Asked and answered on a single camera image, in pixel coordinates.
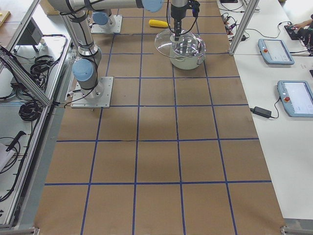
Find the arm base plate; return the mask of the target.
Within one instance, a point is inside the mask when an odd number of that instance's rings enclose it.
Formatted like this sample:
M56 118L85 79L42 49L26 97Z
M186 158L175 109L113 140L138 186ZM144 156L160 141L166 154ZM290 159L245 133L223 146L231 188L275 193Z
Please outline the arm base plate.
M106 24L93 24L91 34L120 34L122 19L122 15L111 15Z
M79 82L76 82L76 89L80 91L74 93L73 102L70 103L71 108L109 108L112 96L114 77L101 77L98 79L98 85L89 93L87 90L82 90Z

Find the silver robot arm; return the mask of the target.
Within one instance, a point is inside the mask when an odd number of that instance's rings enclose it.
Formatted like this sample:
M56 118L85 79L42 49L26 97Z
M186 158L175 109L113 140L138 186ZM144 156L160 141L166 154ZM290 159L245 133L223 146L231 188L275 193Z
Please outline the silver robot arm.
M102 28L109 28L115 26L115 19L111 12L106 11L94 11L92 13L92 19L95 24Z
M104 87L98 78L98 66L102 56L89 30L86 10L92 11L92 19L97 25L111 27L115 24L111 15L112 9L144 8L149 12L157 12L163 6L161 0L51 0L49 3L70 21L68 32L77 40L78 51L82 57L74 63L72 72L80 84L83 97L89 100L101 96ZM167 3L167 12L171 14L174 26L167 25L166 30L157 34L155 47L161 54L169 57L177 68L191 70L198 67L193 58L203 55L205 48L200 45L198 37L181 27L187 10L192 10L193 17L197 18L200 3L196 0L173 0Z

